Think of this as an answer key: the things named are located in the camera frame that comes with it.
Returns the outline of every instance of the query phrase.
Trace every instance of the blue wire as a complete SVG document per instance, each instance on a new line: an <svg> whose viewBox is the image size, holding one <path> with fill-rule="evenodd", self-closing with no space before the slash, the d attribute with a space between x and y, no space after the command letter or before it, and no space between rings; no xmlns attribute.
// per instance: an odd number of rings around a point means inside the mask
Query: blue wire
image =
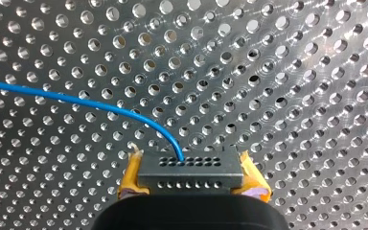
<svg viewBox="0 0 368 230"><path fill-rule="evenodd" d="M153 120L143 115L140 115L140 114L131 112L127 109L123 109L123 108L120 108L120 107L117 107L111 104L107 104L107 103L98 103L98 102L94 102L90 100L82 100L82 99L68 96L68 95L63 95L63 94L59 94L55 92L46 92L43 90L28 88L28 87L20 86L20 85L6 84L6 83L0 82L0 89L8 90L11 92L16 92L16 93L21 93L21 94L41 96L41 97L49 98L53 100L61 100L61 101L68 102L71 104L81 104L81 105L85 105L88 107L99 108L104 111L110 111L110 112L114 112L117 114L121 114L123 116L132 118L136 121L148 124L150 127L159 131L172 144L172 147L175 150L175 154L177 155L178 160L184 161L183 152L181 150L180 145L175 140L175 138L165 128L163 128L162 126L160 126Z"/></svg>

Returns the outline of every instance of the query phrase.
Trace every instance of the circular hole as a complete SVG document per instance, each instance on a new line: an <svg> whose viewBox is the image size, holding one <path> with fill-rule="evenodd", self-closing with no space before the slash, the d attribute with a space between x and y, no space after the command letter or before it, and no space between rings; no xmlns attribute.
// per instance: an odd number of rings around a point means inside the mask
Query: circular hole
<svg viewBox="0 0 368 230"><path fill-rule="evenodd" d="M232 12L232 15L236 18L236 19L241 19L244 16L244 10L242 8L236 8L234 9L234 11Z"/></svg>
<svg viewBox="0 0 368 230"><path fill-rule="evenodd" d="M83 36L83 30L80 28L75 28L73 31L73 35L75 38L82 38Z"/></svg>
<svg viewBox="0 0 368 230"><path fill-rule="evenodd" d="M16 104L16 106L21 107L21 106L24 106L26 104L26 101L21 97L15 97L14 98L14 104Z"/></svg>
<svg viewBox="0 0 368 230"><path fill-rule="evenodd" d="M253 75L249 78L249 85L256 86L260 83L260 78L257 75Z"/></svg>
<svg viewBox="0 0 368 230"><path fill-rule="evenodd" d="M59 71L55 69L51 69L49 71L49 78L53 81L58 81L60 79Z"/></svg>
<svg viewBox="0 0 368 230"><path fill-rule="evenodd" d="M324 36L324 37L330 37L332 34L333 34L333 30L331 28L325 28L322 31L322 36ZM298 41L298 40L301 40L301 38L303 38L303 33L302 32L296 32L293 39L295 41Z"/></svg>
<svg viewBox="0 0 368 230"><path fill-rule="evenodd" d="M222 81L222 86L225 89L230 89L234 86L234 81L231 78L226 78Z"/></svg>
<svg viewBox="0 0 368 230"><path fill-rule="evenodd" d="M164 33L164 39L169 43L173 43L177 40L177 33L173 30L168 30Z"/></svg>
<svg viewBox="0 0 368 230"><path fill-rule="evenodd" d="M102 137L102 135L101 135L100 133L94 132L94 133L91 135L91 139L92 139L92 141L94 141L94 142L100 142L100 141L103 139L103 137Z"/></svg>
<svg viewBox="0 0 368 230"><path fill-rule="evenodd" d="M123 28L124 28L125 32L130 33L130 32L133 31L134 26L135 25L131 21L127 21L127 22L124 23Z"/></svg>
<svg viewBox="0 0 368 230"><path fill-rule="evenodd" d="M98 27L98 34L100 35L107 35L107 33L109 32L109 27L105 26L105 25L100 25Z"/></svg>
<svg viewBox="0 0 368 230"><path fill-rule="evenodd" d="M223 64L228 64L232 61L232 54L229 53L229 52L223 52L221 55L220 55L220 61L223 63Z"/></svg>
<svg viewBox="0 0 368 230"><path fill-rule="evenodd" d="M215 20L215 13L213 11L207 11L204 18L207 22L212 22Z"/></svg>
<svg viewBox="0 0 368 230"><path fill-rule="evenodd" d="M143 75L136 75L134 77L134 82L139 85L143 85L146 82L146 77Z"/></svg>
<svg viewBox="0 0 368 230"><path fill-rule="evenodd" d="M218 33L220 36L228 36L231 33L231 26L229 24L220 24L218 27Z"/></svg>
<svg viewBox="0 0 368 230"><path fill-rule="evenodd" d="M119 11L114 7L110 7L106 10L106 17L109 21L117 21L119 19Z"/></svg>
<svg viewBox="0 0 368 230"><path fill-rule="evenodd" d="M204 184L204 187L206 189L210 189L212 186L213 186L213 184L211 182L209 182L209 181L205 182L205 184Z"/></svg>
<svg viewBox="0 0 368 230"><path fill-rule="evenodd" d="M99 51L101 49L101 43L95 38L89 39L88 48L94 52Z"/></svg>
<svg viewBox="0 0 368 230"><path fill-rule="evenodd" d="M172 86L172 91L174 93L181 93L183 91L184 85L181 82L176 82L173 86Z"/></svg>
<svg viewBox="0 0 368 230"><path fill-rule="evenodd" d="M192 49L192 46L191 46L191 44L189 44L189 43L183 43L183 44L181 44L181 46L180 46L180 52L181 52L181 54L183 54L183 55L188 55L188 54L190 54L191 49Z"/></svg>
<svg viewBox="0 0 368 230"><path fill-rule="evenodd" d="M212 133L212 127L211 127L211 126L204 126L204 127L202 128L202 133L203 133L204 135L209 135L209 134L211 134L211 133Z"/></svg>
<svg viewBox="0 0 368 230"><path fill-rule="evenodd" d="M4 51L0 50L0 61L7 61L8 55Z"/></svg>
<svg viewBox="0 0 368 230"><path fill-rule="evenodd" d="M349 57L349 60L351 62L358 62L359 61L359 55L358 54L352 54L350 57Z"/></svg>
<svg viewBox="0 0 368 230"><path fill-rule="evenodd" d="M272 34L266 34L264 37L263 37L263 44L264 45L268 45L268 44L271 44L274 40L274 36Z"/></svg>
<svg viewBox="0 0 368 230"><path fill-rule="evenodd" d="M201 6L200 0L188 0L187 7L190 9L190 11L196 11Z"/></svg>
<svg viewBox="0 0 368 230"><path fill-rule="evenodd" d="M67 0L65 2L65 8L68 10L68 11L73 11L76 9L76 2L74 0Z"/></svg>
<svg viewBox="0 0 368 230"><path fill-rule="evenodd" d="M169 66L172 69L177 69L181 65L181 60L178 57L172 57L169 59Z"/></svg>
<svg viewBox="0 0 368 230"><path fill-rule="evenodd" d="M263 70L264 72L266 72L266 73L268 73L268 72L270 72L271 70L273 70L273 68L274 68L274 64L273 64L273 62L271 62L271 61L267 61L267 62L265 62L265 63L263 64L263 66L262 66L262 70Z"/></svg>
<svg viewBox="0 0 368 230"><path fill-rule="evenodd" d="M102 0L89 0L89 4L93 8L98 8L103 4L103 1Z"/></svg>
<svg viewBox="0 0 368 230"><path fill-rule="evenodd" d="M220 187L222 187L222 183L220 181L214 183L214 188L219 189Z"/></svg>
<svg viewBox="0 0 368 230"><path fill-rule="evenodd" d="M313 27L318 24L320 17L317 14L310 13L306 18L306 24L309 27Z"/></svg>
<svg viewBox="0 0 368 230"><path fill-rule="evenodd" d="M80 91L80 93L79 93L79 98L80 98L80 99L89 99L89 94L88 94L88 92L86 92L85 90Z"/></svg>
<svg viewBox="0 0 368 230"><path fill-rule="evenodd" d="M270 95L272 95L273 94L273 89L272 88L266 88L265 90L264 90L264 95L266 96L266 97L268 97L268 96L270 96Z"/></svg>
<svg viewBox="0 0 368 230"><path fill-rule="evenodd" d="M279 84L283 84L288 80L288 75L285 73L279 73L276 75L276 82Z"/></svg>
<svg viewBox="0 0 368 230"><path fill-rule="evenodd" d="M139 34L139 43L142 46L150 45L150 43L151 43L151 36L148 33L141 33L141 34Z"/></svg>
<svg viewBox="0 0 368 230"><path fill-rule="evenodd" d="M284 106L286 106L287 105L287 100L285 99L285 98L278 98L277 100L276 100L276 106L278 106L278 107L284 107Z"/></svg>
<svg viewBox="0 0 368 230"><path fill-rule="evenodd" d="M179 27L184 27L185 25L188 24L189 22L189 17L186 14L180 14L176 17L175 19L175 23L177 24L177 26Z"/></svg>
<svg viewBox="0 0 368 230"><path fill-rule="evenodd" d="M284 58L285 56L288 55L288 52L289 52L288 47L282 45L282 46L277 47L275 54L277 58Z"/></svg>
<svg viewBox="0 0 368 230"><path fill-rule="evenodd" d="M207 103L203 103L200 107L199 107L199 111L203 114L208 113L210 110L210 105L208 105Z"/></svg>
<svg viewBox="0 0 368 230"><path fill-rule="evenodd" d="M336 21L342 24L348 21L350 17L351 17L351 13L349 11L339 11L335 16L335 19Z"/></svg>
<svg viewBox="0 0 368 230"><path fill-rule="evenodd" d="M269 16L273 13L274 7L271 4L265 4L262 6L261 12L265 16Z"/></svg>
<svg viewBox="0 0 368 230"><path fill-rule="evenodd" d="M14 21L10 21L8 24L8 29L10 32L14 33L14 34L19 34L20 33L20 25L17 22Z"/></svg>
<svg viewBox="0 0 368 230"><path fill-rule="evenodd" d="M222 98L222 95L219 92L212 93L212 100L218 101Z"/></svg>
<svg viewBox="0 0 368 230"><path fill-rule="evenodd" d="M81 68L79 67L74 67L72 70L71 70L71 75L76 78L76 79L80 79L83 77L83 71Z"/></svg>
<svg viewBox="0 0 368 230"><path fill-rule="evenodd" d="M77 51L77 47L73 42L67 41L64 43L64 51L67 54L74 54Z"/></svg>
<svg viewBox="0 0 368 230"><path fill-rule="evenodd" d="M53 55L53 48L49 45L44 44L40 47L40 53L45 57L50 57Z"/></svg>
<svg viewBox="0 0 368 230"><path fill-rule="evenodd" d="M119 84L120 84L121 80L120 80L119 78L117 78L117 77L113 77L113 78L110 80L110 82L111 82L111 84L112 84L113 86L119 86Z"/></svg>
<svg viewBox="0 0 368 230"><path fill-rule="evenodd" d="M198 26L191 29L191 37L194 40L199 40L204 36L204 30Z"/></svg>
<svg viewBox="0 0 368 230"><path fill-rule="evenodd" d="M136 89L131 86L125 88L125 95L129 98L133 98L136 96Z"/></svg>
<svg viewBox="0 0 368 230"><path fill-rule="evenodd" d="M137 18L144 17L146 15L146 8L142 4L135 4L132 8L133 15Z"/></svg>
<svg viewBox="0 0 368 230"><path fill-rule="evenodd" d="M186 113L187 107L184 105L179 105L176 109L175 109L175 113L178 116L183 116Z"/></svg>
<svg viewBox="0 0 368 230"><path fill-rule="evenodd" d="M164 0L160 3L159 9L163 14L169 14L173 11L173 4L169 0Z"/></svg>
<svg viewBox="0 0 368 230"><path fill-rule="evenodd" d="M159 187L160 189L163 189L165 186L166 186L166 184L163 181L157 182L157 187Z"/></svg>
<svg viewBox="0 0 368 230"><path fill-rule="evenodd" d="M95 67L95 73L97 73L98 76L105 76L107 69L104 65L99 64Z"/></svg>
<svg viewBox="0 0 368 230"><path fill-rule="evenodd" d="M259 21L253 19L253 20L250 20L249 22L247 22L246 30L249 33L254 34L257 31L259 31L259 29L260 29L260 23L259 23Z"/></svg>
<svg viewBox="0 0 368 230"><path fill-rule="evenodd" d="M218 47L218 44L217 44L217 42L215 40L208 41L208 43L207 43L207 49L209 51L215 51L217 49L217 47Z"/></svg>
<svg viewBox="0 0 368 230"><path fill-rule="evenodd" d="M204 91L205 89L207 89L208 87L208 81L207 80L200 80L197 85L196 85L196 88L199 90L199 91Z"/></svg>
<svg viewBox="0 0 368 230"><path fill-rule="evenodd" d="M167 182L167 188L169 188L169 189L172 189L173 188L173 184L170 181Z"/></svg>
<svg viewBox="0 0 368 230"><path fill-rule="evenodd" d="M180 136L187 136L189 130L187 127L181 127L180 130L178 130L178 133L180 134Z"/></svg>
<svg viewBox="0 0 368 230"><path fill-rule="evenodd" d="M93 79L88 80L88 87L96 88L97 87L97 82Z"/></svg>
<svg viewBox="0 0 368 230"><path fill-rule="evenodd" d="M229 0L216 0L217 5L221 8L224 8L226 5L229 4Z"/></svg>
<svg viewBox="0 0 368 230"><path fill-rule="evenodd" d="M113 92L112 92L112 90L110 90L108 88L105 88L105 89L103 89L102 95L103 95L104 99L109 100L113 97Z"/></svg>
<svg viewBox="0 0 368 230"><path fill-rule="evenodd" d="M227 133L234 133L236 131L236 126L235 124L229 124L226 126L225 130Z"/></svg>
<svg viewBox="0 0 368 230"><path fill-rule="evenodd" d="M113 61L114 60L115 55L111 52L106 52L104 55L104 58L106 61Z"/></svg>
<svg viewBox="0 0 368 230"><path fill-rule="evenodd" d="M124 134L122 132L116 131L113 133L113 139L115 141L121 141L124 138Z"/></svg>
<svg viewBox="0 0 368 230"><path fill-rule="evenodd" d="M217 67L213 67L213 68L211 68L211 69L210 69L210 71L209 71L209 74L210 74L212 77L216 77L217 75L219 75L219 73L220 73L220 70L219 70L219 68L217 68Z"/></svg>
<svg viewBox="0 0 368 230"><path fill-rule="evenodd" d="M190 81L192 80L194 77L196 76L195 70L193 69L189 69L184 71L183 75L181 76L181 78L183 78L185 81Z"/></svg>
<svg viewBox="0 0 368 230"><path fill-rule="evenodd" d="M196 181L196 182L195 182L195 187L196 187L197 189L200 189L200 188L201 188L201 186L202 186L202 183L201 183L201 182L199 182L199 181Z"/></svg>
<svg viewBox="0 0 368 230"><path fill-rule="evenodd" d="M352 28L352 32L354 33L354 35L360 35L363 32L363 26L360 24L355 25Z"/></svg>
<svg viewBox="0 0 368 230"><path fill-rule="evenodd" d="M157 94L159 94L160 92L160 87L156 84L152 84L149 86L149 93L152 95L152 96L156 96Z"/></svg>
<svg viewBox="0 0 368 230"><path fill-rule="evenodd" d="M8 84L15 84L16 78L14 77L14 75L7 75L5 76L5 82Z"/></svg>
<svg viewBox="0 0 368 230"><path fill-rule="evenodd" d="M49 37L52 41L58 41L59 34L57 32L51 31Z"/></svg>
<svg viewBox="0 0 368 230"><path fill-rule="evenodd" d="M139 55L140 55L140 51L138 51L138 50L136 50L136 49L131 49L131 50L129 51L129 56L130 56L130 58L132 58L132 59L137 59L137 58L139 57Z"/></svg>
<svg viewBox="0 0 368 230"><path fill-rule="evenodd" d="M152 18L149 22L149 27L155 31L161 26L161 23L159 18Z"/></svg>
<svg viewBox="0 0 368 230"><path fill-rule="evenodd" d="M80 16L82 23L90 25L94 22L94 14L90 11L83 11Z"/></svg>
<svg viewBox="0 0 368 230"><path fill-rule="evenodd" d="M164 54L166 53L166 48L164 46L157 46L154 49L154 54L158 57L162 57L164 56Z"/></svg>
<svg viewBox="0 0 368 230"><path fill-rule="evenodd" d="M197 99L197 97L196 97L196 95L195 94L189 94L189 95L187 95L187 97L186 97L186 103L188 103L188 104L194 104L195 102L196 102L196 99Z"/></svg>
<svg viewBox="0 0 368 230"><path fill-rule="evenodd" d="M160 117L163 114L163 108L155 107L152 111L154 117Z"/></svg>
<svg viewBox="0 0 368 230"><path fill-rule="evenodd" d="M241 47L244 46L245 43L246 43L246 41L244 40L243 37L238 37L238 38L235 39L234 46L237 49L240 49Z"/></svg>
<svg viewBox="0 0 368 230"><path fill-rule="evenodd" d="M127 42L122 36L115 36L113 38L113 45L118 49L123 49Z"/></svg>
<svg viewBox="0 0 368 230"><path fill-rule="evenodd" d="M145 61L144 68L146 71L151 72L156 68L156 62L148 59Z"/></svg>
<svg viewBox="0 0 368 230"><path fill-rule="evenodd" d="M197 55L194 57L194 64L198 67L201 67L205 64L205 56L204 55Z"/></svg>
<svg viewBox="0 0 368 230"><path fill-rule="evenodd" d="M119 71L121 71L121 73L123 74L130 73L131 71L130 64L127 62L122 62L121 64L119 64Z"/></svg>
<svg viewBox="0 0 368 230"><path fill-rule="evenodd" d="M0 5L4 7L8 7L11 4L12 0L0 0Z"/></svg>
<svg viewBox="0 0 368 230"><path fill-rule="evenodd" d="M242 74L244 74L244 72L246 72L246 66L244 66L244 65L237 65L235 67L234 73L236 75L242 75Z"/></svg>
<svg viewBox="0 0 368 230"><path fill-rule="evenodd" d="M19 49L17 50L17 54L19 55L20 58L23 58L23 59L28 59L29 56L30 56L30 53L29 53L29 50L26 49L25 47L19 47ZM14 70L17 70L17 68L21 68L20 64L19 63L14 63L13 64L13 69Z"/></svg>
<svg viewBox="0 0 368 230"><path fill-rule="evenodd" d="M279 18L277 18L277 21L276 21L275 25L276 25L277 29L282 31L282 30L284 30L285 28L288 27L289 20L285 16L280 16Z"/></svg>
<svg viewBox="0 0 368 230"><path fill-rule="evenodd" d="M38 17L32 19L32 27L37 31L42 31L44 29L44 21Z"/></svg>

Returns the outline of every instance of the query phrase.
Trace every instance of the aluminum surface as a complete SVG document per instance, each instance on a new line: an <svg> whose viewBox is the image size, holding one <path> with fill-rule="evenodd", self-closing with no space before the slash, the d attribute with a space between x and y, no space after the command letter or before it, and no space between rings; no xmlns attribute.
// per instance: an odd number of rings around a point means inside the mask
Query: aluminum surface
<svg viewBox="0 0 368 230"><path fill-rule="evenodd" d="M173 152L147 151L143 155L137 182L151 194L230 194L242 186L239 154L226 151L186 151L177 162Z"/></svg>
<svg viewBox="0 0 368 230"><path fill-rule="evenodd" d="M368 229L368 0L0 0L0 81L250 150L291 229ZM143 124L0 92L0 229L90 229Z"/></svg>

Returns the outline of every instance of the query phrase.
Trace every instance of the yellow tape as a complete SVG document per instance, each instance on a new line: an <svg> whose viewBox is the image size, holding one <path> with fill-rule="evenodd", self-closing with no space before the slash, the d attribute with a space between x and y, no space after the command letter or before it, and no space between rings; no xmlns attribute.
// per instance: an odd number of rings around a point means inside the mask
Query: yellow tape
<svg viewBox="0 0 368 230"><path fill-rule="evenodd" d="M249 152L244 151L241 154L241 170L243 171L243 186L241 188L232 190L232 194L239 195L243 192L253 188L267 189L266 195L261 195L261 200L268 203L271 197L271 188L268 186L265 178L253 164L249 157Z"/></svg>
<svg viewBox="0 0 368 230"><path fill-rule="evenodd" d="M150 190L148 188L139 188L137 186L137 173L140 169L142 155L143 153L138 149L135 149L135 152L130 155L129 163L127 165L124 178L122 179L122 184L118 188L118 198L120 198L120 194L123 189L130 189L138 194L150 194Z"/></svg>

